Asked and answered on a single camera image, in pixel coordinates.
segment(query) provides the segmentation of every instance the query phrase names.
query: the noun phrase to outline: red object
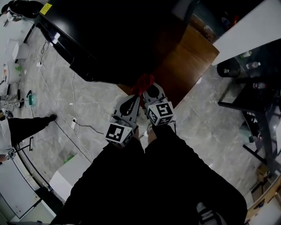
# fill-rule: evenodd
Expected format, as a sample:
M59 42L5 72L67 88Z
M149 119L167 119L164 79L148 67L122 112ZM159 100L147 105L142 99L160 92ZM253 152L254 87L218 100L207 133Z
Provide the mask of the red object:
M137 80L136 85L132 88L132 94L142 95L147 89L154 84L154 77L152 75L143 74Z

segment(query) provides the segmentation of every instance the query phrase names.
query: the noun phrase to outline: yellow label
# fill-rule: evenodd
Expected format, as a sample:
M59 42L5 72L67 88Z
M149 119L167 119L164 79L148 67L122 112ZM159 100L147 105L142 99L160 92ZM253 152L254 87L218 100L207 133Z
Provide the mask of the yellow label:
M45 15L48 11L49 11L49 9L51 8L51 4L49 4L49 3L46 3L44 6L43 6L43 8L41 9L41 11L40 11L40 13L42 13L43 15Z

